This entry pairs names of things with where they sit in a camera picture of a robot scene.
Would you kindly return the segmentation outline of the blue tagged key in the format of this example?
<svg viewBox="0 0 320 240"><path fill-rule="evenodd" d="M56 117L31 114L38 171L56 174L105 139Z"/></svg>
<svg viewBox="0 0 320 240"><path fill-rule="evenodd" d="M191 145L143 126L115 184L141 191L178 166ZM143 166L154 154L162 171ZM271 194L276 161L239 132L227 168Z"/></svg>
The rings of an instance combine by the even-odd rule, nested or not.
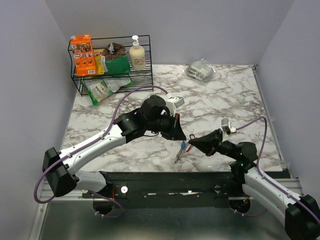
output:
<svg viewBox="0 0 320 240"><path fill-rule="evenodd" d="M182 141L182 142L181 142L180 148L181 148L182 150L184 150L184 149L186 148L186 142L185 142L185 141Z"/></svg>

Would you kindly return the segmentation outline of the red handled key organizer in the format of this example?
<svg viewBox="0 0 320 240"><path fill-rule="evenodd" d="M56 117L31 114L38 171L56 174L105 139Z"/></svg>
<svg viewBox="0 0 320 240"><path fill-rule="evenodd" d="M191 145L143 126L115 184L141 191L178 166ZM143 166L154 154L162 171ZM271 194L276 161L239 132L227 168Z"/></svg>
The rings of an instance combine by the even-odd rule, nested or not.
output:
<svg viewBox="0 0 320 240"><path fill-rule="evenodd" d="M191 149L192 149L192 145L190 145L188 142L186 142L186 147L185 147L185 149L184 150L182 150L181 148L180 148L180 150L178 151L178 153L177 153L177 155L176 155L176 157L175 157L175 160L174 160L174 164L177 164L180 160L181 160L181 158L182 158L182 156L184 155L184 154L186 154L186 153L188 153Z"/></svg>

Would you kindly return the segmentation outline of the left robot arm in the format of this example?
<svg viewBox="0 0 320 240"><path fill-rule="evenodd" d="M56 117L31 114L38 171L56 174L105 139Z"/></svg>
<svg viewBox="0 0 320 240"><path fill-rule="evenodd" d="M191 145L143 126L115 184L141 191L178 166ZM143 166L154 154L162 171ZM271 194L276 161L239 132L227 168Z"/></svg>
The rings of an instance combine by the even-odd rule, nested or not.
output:
<svg viewBox="0 0 320 240"><path fill-rule="evenodd" d="M67 149L45 151L42 172L53 195L62 197L73 190L94 191L104 198L110 194L111 180L101 171L83 171L82 167L109 150L143 137L145 132L159 133L169 141L184 141L186 136L176 109L184 104L182 97L147 98L131 112L111 121L111 128Z"/></svg>

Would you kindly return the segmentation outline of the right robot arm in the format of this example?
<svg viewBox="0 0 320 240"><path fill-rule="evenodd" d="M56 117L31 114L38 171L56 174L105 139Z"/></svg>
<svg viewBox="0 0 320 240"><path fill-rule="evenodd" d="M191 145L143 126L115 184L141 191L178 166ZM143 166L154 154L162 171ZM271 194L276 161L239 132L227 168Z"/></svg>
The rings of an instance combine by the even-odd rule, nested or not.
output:
<svg viewBox="0 0 320 240"><path fill-rule="evenodd" d="M237 132L217 129L202 137L192 138L189 144L206 156L215 153L235 161L230 165L233 181L230 191L241 196L246 194L273 214L284 226L292 240L315 240L320 236L320 208L310 195L300 195L284 187L268 176L258 166L256 145L252 142L234 144L228 139Z"/></svg>

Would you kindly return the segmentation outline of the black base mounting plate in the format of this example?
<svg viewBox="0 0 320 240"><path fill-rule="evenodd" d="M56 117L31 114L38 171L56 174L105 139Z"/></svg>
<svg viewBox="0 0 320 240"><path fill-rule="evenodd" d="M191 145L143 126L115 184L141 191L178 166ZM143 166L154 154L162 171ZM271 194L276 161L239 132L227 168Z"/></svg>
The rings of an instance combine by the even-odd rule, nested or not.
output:
<svg viewBox="0 0 320 240"><path fill-rule="evenodd" d="M227 208L248 195L231 172L101 172L102 196L124 208Z"/></svg>

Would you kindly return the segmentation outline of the clear plastic wrapped package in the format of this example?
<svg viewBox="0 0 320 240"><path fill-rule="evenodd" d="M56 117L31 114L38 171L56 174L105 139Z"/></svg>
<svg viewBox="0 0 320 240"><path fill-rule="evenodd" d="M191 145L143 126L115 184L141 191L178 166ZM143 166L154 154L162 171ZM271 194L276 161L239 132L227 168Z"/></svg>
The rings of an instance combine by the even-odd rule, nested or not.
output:
<svg viewBox="0 0 320 240"><path fill-rule="evenodd" d="M208 83L214 77L216 70L205 59L197 59L187 64L186 73L189 77L202 83Z"/></svg>

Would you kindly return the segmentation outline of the cream pump soap bottle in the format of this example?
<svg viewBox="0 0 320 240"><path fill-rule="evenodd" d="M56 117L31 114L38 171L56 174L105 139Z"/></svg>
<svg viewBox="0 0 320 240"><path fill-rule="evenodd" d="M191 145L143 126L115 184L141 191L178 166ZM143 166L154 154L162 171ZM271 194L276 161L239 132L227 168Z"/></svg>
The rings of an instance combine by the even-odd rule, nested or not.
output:
<svg viewBox="0 0 320 240"><path fill-rule="evenodd" d="M133 35L132 40L132 47L129 49L131 66L136 71L142 71L146 67L145 49L140 45L137 35Z"/></svg>

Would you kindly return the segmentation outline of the green white snack bag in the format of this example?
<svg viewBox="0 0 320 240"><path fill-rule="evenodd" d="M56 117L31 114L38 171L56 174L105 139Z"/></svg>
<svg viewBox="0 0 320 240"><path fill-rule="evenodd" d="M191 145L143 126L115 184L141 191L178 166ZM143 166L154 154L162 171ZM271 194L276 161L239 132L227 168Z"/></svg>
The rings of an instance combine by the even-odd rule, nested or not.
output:
<svg viewBox="0 0 320 240"><path fill-rule="evenodd" d="M102 100L116 93L121 87L128 87L133 84L129 76L117 78L100 78L82 80L81 85L87 90L92 105L96 106Z"/></svg>

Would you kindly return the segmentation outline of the green brown bag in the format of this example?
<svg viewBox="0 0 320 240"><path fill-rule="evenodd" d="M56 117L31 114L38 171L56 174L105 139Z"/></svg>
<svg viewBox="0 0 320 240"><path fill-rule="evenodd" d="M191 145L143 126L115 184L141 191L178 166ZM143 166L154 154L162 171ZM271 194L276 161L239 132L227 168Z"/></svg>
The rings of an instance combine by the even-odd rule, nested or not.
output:
<svg viewBox="0 0 320 240"><path fill-rule="evenodd" d="M103 49L101 63L105 75L122 75L131 70L126 48L115 42Z"/></svg>

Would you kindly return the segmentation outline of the yellow snack bag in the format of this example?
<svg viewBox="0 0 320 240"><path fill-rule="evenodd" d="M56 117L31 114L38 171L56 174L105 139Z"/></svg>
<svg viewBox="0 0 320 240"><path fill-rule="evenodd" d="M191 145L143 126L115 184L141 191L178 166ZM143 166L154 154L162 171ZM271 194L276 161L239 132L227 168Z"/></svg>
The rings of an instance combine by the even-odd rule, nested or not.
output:
<svg viewBox="0 0 320 240"><path fill-rule="evenodd" d="M105 73L103 65L102 65L102 52L103 52L103 50L104 50L103 48L98 48L98 49L93 50L97 75L103 75Z"/></svg>

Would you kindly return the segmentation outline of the orange product box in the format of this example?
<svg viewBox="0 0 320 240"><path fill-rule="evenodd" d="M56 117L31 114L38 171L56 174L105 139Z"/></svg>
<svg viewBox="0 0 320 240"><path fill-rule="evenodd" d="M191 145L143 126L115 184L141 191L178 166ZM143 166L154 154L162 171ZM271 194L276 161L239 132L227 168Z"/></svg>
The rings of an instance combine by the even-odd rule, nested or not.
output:
<svg viewBox="0 0 320 240"><path fill-rule="evenodd" d="M89 34L74 35L70 38L75 72L78 77L97 74L92 39Z"/></svg>

